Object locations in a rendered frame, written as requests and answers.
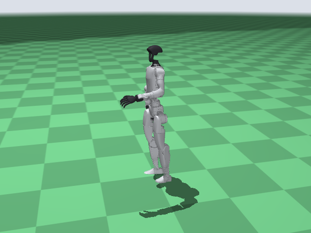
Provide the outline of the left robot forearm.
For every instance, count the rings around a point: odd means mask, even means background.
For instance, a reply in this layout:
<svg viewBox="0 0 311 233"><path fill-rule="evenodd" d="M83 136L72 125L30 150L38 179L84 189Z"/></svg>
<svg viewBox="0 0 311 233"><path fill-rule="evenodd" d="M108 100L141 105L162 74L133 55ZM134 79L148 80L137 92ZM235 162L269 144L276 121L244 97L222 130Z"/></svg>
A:
<svg viewBox="0 0 311 233"><path fill-rule="evenodd" d="M152 91L150 93L139 94L138 98L139 99L143 98L143 101L147 101L147 100L150 100L150 99L156 99L156 98L162 96L163 93L164 92L163 92L162 89L158 89L158 90Z"/></svg>

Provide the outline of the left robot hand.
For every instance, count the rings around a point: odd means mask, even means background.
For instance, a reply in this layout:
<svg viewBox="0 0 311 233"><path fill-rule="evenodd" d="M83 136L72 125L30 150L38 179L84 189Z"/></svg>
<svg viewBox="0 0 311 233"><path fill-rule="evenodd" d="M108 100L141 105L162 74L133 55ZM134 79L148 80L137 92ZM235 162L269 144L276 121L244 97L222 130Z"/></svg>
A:
<svg viewBox="0 0 311 233"><path fill-rule="evenodd" d="M134 103L134 102L139 102L139 101L143 101L143 98L139 99L138 95L134 96L124 96L123 99L120 100L120 103L122 104L122 106L124 105L124 108L126 105L129 105L130 103Z"/></svg>

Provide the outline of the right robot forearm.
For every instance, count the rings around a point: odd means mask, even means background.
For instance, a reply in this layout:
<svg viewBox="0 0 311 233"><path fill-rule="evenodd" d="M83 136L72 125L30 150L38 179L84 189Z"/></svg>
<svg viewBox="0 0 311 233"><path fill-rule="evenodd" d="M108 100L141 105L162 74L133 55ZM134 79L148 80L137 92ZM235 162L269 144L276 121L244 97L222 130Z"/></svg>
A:
<svg viewBox="0 0 311 233"><path fill-rule="evenodd" d="M145 93L147 93L147 92L145 91ZM145 103L146 103L145 107L146 107L146 105L148 105L148 106L151 105L151 101L150 100L145 101Z"/></svg>

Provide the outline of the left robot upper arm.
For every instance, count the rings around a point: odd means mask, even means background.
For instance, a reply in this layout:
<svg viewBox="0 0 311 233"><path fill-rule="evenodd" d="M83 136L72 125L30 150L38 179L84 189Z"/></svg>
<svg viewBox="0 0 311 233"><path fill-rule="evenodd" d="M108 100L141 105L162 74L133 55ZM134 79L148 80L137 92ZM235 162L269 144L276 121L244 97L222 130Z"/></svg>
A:
<svg viewBox="0 0 311 233"><path fill-rule="evenodd" d="M157 80L158 89L162 89L163 92L164 92L164 75L165 75L165 71L163 69L161 69L161 68L155 69L155 76L156 76L156 80ZM163 93L163 95L164 95L164 93ZM162 97L162 96L160 96L160 97Z"/></svg>

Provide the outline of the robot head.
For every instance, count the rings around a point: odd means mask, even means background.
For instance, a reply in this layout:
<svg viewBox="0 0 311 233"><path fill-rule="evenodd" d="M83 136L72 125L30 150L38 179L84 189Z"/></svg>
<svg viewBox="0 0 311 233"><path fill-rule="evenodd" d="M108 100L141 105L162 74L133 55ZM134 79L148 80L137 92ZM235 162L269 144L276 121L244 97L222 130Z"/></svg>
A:
<svg viewBox="0 0 311 233"><path fill-rule="evenodd" d="M154 60L154 55L157 55L158 53L163 52L162 48L158 45L152 45L152 46L147 48L147 51L149 52L149 61L153 62L153 64L151 66L154 66L154 64L158 64L159 66L161 66L159 64L158 60Z"/></svg>

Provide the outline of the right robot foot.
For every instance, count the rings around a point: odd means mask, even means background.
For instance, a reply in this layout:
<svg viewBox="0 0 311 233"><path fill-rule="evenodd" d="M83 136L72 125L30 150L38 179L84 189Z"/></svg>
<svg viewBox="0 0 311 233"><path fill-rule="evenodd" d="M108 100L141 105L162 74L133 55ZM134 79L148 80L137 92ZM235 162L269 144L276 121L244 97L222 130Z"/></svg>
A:
<svg viewBox="0 0 311 233"><path fill-rule="evenodd" d="M148 171L145 171L144 173L145 174L163 174L163 170L162 168L157 168L158 170L154 170L154 168L148 170Z"/></svg>

